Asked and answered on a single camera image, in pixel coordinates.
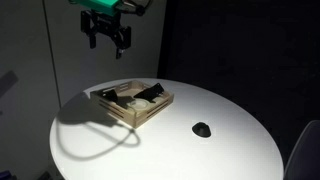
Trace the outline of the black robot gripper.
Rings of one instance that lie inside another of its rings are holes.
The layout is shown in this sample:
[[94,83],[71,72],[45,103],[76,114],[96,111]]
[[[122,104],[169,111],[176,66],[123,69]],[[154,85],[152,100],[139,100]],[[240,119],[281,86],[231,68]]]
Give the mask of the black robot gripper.
[[131,28],[122,26],[120,18],[120,14],[109,16],[94,10],[81,12],[81,31],[89,37],[91,49],[96,47],[96,34],[100,33],[116,42],[116,59],[122,57],[122,42],[131,41]]

